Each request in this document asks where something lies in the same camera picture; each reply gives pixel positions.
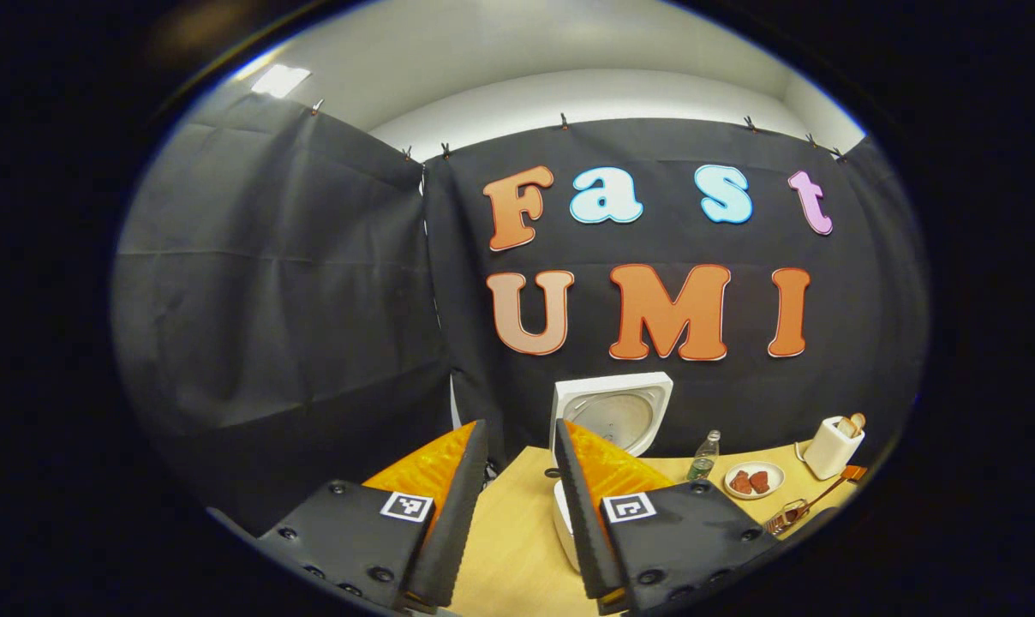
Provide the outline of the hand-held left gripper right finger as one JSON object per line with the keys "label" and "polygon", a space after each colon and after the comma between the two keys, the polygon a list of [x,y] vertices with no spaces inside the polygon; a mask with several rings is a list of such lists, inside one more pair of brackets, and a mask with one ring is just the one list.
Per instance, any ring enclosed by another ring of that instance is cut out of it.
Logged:
{"label": "hand-held left gripper right finger", "polygon": [[585,595],[600,614],[667,616],[779,553],[779,539],[716,484],[673,483],[591,430],[558,419],[553,456]]}

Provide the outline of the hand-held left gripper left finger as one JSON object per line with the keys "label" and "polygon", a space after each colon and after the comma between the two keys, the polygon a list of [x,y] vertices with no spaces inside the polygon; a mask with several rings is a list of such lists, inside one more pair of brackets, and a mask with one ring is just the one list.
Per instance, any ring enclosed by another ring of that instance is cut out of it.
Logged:
{"label": "hand-held left gripper left finger", "polygon": [[468,422],[363,483],[316,489],[256,546],[334,592],[389,612],[452,603],[487,465],[487,424]]}

